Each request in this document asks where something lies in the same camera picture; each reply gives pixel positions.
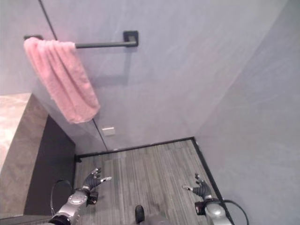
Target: wood-grain floor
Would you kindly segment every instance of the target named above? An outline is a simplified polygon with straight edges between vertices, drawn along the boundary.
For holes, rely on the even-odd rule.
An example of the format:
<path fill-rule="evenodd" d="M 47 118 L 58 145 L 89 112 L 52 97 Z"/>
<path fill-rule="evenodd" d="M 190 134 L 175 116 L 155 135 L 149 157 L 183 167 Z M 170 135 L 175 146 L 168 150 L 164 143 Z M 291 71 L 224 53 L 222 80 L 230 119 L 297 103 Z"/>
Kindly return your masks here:
<path fill-rule="evenodd" d="M 138 204 L 146 216 L 161 214 L 175 225 L 207 225 L 194 209 L 201 198 L 181 187 L 195 186 L 195 173 L 211 186 L 190 140 L 83 158 L 76 166 L 75 187 L 99 166 L 102 177 L 112 180 L 97 188 L 98 203 L 83 210 L 79 225 L 135 224 Z"/>

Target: black towel bar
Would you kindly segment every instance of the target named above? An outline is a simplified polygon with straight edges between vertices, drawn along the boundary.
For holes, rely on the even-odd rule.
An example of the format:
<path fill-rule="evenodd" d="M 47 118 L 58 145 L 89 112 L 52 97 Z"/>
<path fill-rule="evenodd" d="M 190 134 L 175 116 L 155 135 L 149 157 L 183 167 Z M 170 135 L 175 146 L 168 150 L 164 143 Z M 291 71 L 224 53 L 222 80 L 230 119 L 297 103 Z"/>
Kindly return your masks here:
<path fill-rule="evenodd" d="M 26 35 L 24 40 L 36 37 L 43 40 L 41 35 Z M 88 44 L 75 44 L 76 48 L 105 48 L 105 47 L 137 47 L 139 45 L 139 33 L 137 30 L 126 30 L 123 32 L 124 42 L 111 42 L 111 43 L 88 43 Z"/>

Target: pink towel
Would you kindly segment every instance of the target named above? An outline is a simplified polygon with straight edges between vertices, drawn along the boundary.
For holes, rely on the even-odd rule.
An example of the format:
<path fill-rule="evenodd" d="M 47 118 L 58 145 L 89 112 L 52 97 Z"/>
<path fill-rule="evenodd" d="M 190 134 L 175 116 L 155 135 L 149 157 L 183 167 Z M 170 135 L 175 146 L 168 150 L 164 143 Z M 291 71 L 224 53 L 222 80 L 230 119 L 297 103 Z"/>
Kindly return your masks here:
<path fill-rule="evenodd" d="M 72 42 L 31 37 L 24 48 L 39 79 L 70 123 L 91 120 L 100 105 Z"/>

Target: gray wall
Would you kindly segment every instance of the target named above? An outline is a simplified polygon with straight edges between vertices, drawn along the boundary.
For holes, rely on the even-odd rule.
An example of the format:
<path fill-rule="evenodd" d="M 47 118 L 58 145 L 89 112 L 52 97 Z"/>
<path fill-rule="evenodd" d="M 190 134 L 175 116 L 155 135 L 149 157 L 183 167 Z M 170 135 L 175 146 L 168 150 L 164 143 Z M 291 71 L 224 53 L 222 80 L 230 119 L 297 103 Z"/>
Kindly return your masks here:
<path fill-rule="evenodd" d="M 116 128 L 109 149 L 196 135 L 221 193 L 252 224 L 298 222 L 299 1 L 44 4 L 61 41 L 140 32 L 137 49 L 78 50 L 102 106 L 95 121 Z M 77 153 L 103 151 L 91 122 L 65 121 L 23 53 L 24 34 L 52 39 L 38 1 L 2 0 L 0 10 L 0 94 L 32 90 Z"/>
<path fill-rule="evenodd" d="M 44 3 L 62 41 L 120 41 L 124 30 L 139 30 L 137 49 L 78 50 L 102 106 L 96 123 L 116 128 L 105 142 L 117 149 L 194 135 L 285 1 Z M 92 147 L 82 151 L 101 150 Z"/>
<path fill-rule="evenodd" d="M 300 221 L 299 12 L 287 3 L 196 135 L 223 197 L 251 224 Z"/>

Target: metallic arm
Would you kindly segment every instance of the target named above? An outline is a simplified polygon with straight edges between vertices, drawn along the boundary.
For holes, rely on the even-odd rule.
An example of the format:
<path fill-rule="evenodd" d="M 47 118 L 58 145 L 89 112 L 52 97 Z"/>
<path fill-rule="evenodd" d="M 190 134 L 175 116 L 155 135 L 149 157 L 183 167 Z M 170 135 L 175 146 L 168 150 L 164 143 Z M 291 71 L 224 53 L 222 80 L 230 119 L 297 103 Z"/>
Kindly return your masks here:
<path fill-rule="evenodd" d="M 101 183 L 111 180 L 111 177 L 100 179 L 101 168 L 93 170 L 85 179 L 82 188 L 78 188 L 68 198 L 67 203 L 52 217 L 49 224 L 53 225 L 75 225 L 79 218 L 82 208 L 89 204 L 96 204 L 98 192 L 91 192 L 92 189 Z"/>
<path fill-rule="evenodd" d="M 223 207 L 214 202 L 217 199 L 212 198 L 208 184 L 201 179 L 197 173 L 195 178 L 196 184 L 199 185 L 198 187 L 190 187 L 187 185 L 183 185 L 182 187 L 203 199 L 203 202 L 195 202 L 197 215 L 205 215 L 209 225 L 232 225 L 226 217 Z"/>

